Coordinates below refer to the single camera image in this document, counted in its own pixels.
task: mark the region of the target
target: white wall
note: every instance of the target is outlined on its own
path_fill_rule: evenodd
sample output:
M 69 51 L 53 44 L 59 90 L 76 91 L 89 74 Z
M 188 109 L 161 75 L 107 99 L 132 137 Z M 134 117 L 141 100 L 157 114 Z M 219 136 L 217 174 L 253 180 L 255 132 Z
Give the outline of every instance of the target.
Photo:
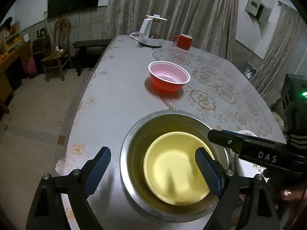
M 21 29 L 30 27 L 44 20 L 44 12 L 47 11 L 48 0 L 16 0 L 10 8 L 9 16 L 15 17 L 20 22 Z M 108 4 L 108 0 L 99 0 L 97 6 Z
M 244 11 L 247 1 L 248 0 L 239 0 L 238 26 L 235 39 L 263 59 L 277 25 L 280 15 L 280 6 L 278 0 L 261 0 L 265 6 L 272 9 L 268 23 L 264 27 L 258 24 Z M 279 1 L 295 8 L 290 0 Z

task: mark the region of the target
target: pink bag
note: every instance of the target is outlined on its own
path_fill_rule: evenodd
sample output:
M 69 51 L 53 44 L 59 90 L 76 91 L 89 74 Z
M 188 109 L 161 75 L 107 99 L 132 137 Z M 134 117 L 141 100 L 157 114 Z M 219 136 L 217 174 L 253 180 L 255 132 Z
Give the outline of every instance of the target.
M 27 73 L 30 76 L 30 78 L 34 78 L 38 74 L 33 57 L 29 58 L 29 62 L 27 65 Z

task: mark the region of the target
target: electrical box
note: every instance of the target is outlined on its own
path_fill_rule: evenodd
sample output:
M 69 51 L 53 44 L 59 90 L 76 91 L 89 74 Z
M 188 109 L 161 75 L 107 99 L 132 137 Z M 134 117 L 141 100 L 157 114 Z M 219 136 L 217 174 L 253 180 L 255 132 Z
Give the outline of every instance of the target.
M 271 11 L 272 10 L 270 8 L 265 7 L 263 4 L 260 4 L 259 10 L 256 14 L 256 20 L 259 23 L 266 25 L 269 20 Z
M 252 14 L 253 16 L 256 16 L 259 10 L 260 4 L 261 4 L 261 0 L 248 0 L 244 11 L 246 13 Z

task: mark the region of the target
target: white table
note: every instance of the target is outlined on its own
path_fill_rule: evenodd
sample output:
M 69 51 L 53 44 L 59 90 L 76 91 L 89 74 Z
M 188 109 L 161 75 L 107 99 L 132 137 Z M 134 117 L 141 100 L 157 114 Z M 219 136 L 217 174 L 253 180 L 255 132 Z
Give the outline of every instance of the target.
M 184 67 L 191 81 L 169 95 L 157 93 L 149 80 L 148 64 L 166 60 Z M 117 36 L 97 65 L 76 113 L 60 175 L 81 168 L 102 146 L 112 159 L 96 193 L 88 198 L 105 230 L 203 229 L 210 215 L 187 223 L 159 220 L 139 208 L 121 182 L 119 154 L 130 128 L 160 110 L 184 110 L 221 130 L 251 130 L 285 143 L 268 106 L 249 81 L 227 60 L 200 49 L 182 50 L 164 41 L 162 48 L 143 47 Z M 72 229 L 78 229 L 66 196 L 63 204 Z

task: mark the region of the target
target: blue gripper pad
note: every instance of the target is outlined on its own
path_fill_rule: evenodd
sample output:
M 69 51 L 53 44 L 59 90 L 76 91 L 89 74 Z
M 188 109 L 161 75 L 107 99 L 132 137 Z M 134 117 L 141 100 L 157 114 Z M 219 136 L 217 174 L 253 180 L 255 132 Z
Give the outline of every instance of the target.
M 210 192 L 217 197 L 221 197 L 225 184 L 222 165 L 218 161 L 214 161 L 204 147 L 199 147 L 195 151 L 195 161 Z
M 109 163 L 111 161 L 111 151 L 108 147 L 102 147 L 93 160 L 87 161 L 83 168 L 86 167 L 91 172 L 88 174 L 85 180 L 85 190 L 84 195 L 88 198 L 89 195 L 95 193 L 104 172 L 106 171 Z

